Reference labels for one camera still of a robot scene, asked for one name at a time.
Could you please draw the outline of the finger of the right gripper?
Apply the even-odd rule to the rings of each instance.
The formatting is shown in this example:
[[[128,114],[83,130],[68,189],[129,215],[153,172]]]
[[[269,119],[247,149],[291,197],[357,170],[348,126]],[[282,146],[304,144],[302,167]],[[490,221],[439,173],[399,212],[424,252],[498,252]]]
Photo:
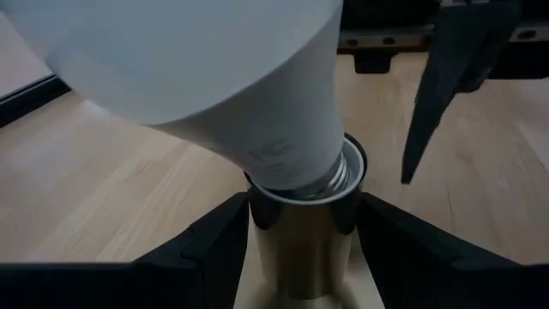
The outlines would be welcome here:
[[[467,1],[438,11],[402,156],[403,184],[411,183],[450,102],[480,87],[520,17],[518,0]]]

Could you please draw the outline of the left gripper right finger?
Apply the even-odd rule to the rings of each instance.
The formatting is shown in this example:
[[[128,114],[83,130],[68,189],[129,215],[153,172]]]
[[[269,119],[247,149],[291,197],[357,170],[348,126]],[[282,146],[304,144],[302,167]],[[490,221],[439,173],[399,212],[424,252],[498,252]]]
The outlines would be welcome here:
[[[511,261],[369,193],[357,228],[386,309],[549,309],[549,264]]]

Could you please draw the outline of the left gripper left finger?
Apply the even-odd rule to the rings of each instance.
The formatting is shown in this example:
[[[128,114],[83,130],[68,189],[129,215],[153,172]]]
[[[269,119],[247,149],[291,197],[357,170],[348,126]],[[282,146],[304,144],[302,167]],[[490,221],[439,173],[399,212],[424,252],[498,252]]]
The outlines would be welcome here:
[[[127,263],[0,263],[0,309],[233,309],[248,200],[228,198]]]

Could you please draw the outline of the brass lamp socket base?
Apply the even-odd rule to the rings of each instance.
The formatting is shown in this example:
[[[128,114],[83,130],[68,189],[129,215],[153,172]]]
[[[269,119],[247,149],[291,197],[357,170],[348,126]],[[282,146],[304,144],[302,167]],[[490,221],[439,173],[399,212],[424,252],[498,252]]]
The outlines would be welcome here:
[[[333,197],[299,201],[248,184],[263,281],[241,288],[235,309],[359,309],[344,275],[368,161],[351,135],[345,136],[342,152],[350,177],[347,188]]]

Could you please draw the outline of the white lightbulb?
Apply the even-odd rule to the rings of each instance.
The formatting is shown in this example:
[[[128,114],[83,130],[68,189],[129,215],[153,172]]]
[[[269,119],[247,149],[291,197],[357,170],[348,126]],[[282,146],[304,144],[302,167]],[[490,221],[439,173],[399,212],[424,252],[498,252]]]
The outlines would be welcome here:
[[[282,197],[342,193],[342,0],[0,0],[78,94],[207,148]]]

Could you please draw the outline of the black aluminium table frame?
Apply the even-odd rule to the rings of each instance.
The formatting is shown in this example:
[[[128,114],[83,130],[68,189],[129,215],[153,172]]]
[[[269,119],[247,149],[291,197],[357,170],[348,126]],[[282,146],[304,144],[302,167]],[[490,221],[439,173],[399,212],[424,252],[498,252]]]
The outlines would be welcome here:
[[[0,128],[68,93],[70,87],[56,75],[49,75],[0,98]]]

